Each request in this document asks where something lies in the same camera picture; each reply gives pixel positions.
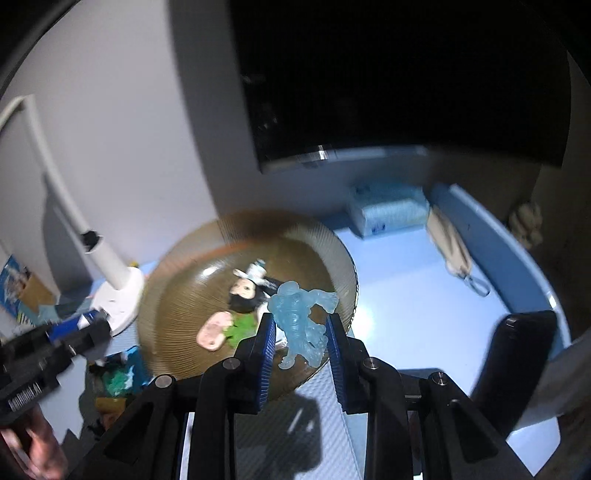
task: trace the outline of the pink toy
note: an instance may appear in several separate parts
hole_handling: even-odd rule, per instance
[[[219,349],[226,336],[224,330],[233,325],[230,312],[216,312],[210,316],[197,334],[197,343],[203,348],[215,351]]]

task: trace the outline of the figurine head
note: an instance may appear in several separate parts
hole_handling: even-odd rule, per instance
[[[277,293],[279,295],[293,295],[294,293],[298,293],[299,291],[300,286],[297,284],[297,282],[293,280],[282,283],[277,289]]]
[[[238,313],[251,313],[265,302],[262,288],[248,278],[237,278],[230,288],[228,304],[231,310]]]

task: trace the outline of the human hand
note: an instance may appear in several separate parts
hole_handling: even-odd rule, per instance
[[[22,454],[22,443],[14,431],[0,430],[4,441],[32,479],[63,480],[67,471],[66,456],[39,406],[27,413],[27,422],[26,431],[31,437],[28,457]]]

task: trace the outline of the lamp base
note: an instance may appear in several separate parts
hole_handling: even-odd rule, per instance
[[[123,332],[138,314],[145,278],[139,268],[129,267],[129,272],[129,280],[121,290],[115,290],[105,281],[96,291],[90,305],[97,310],[104,309],[109,314],[111,336]]]

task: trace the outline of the beige pouch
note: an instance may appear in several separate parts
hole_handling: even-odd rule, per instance
[[[446,261],[449,273],[463,280],[481,297],[491,292],[491,287],[483,280],[472,277],[472,257],[449,218],[436,206],[431,207],[427,219],[427,232]]]

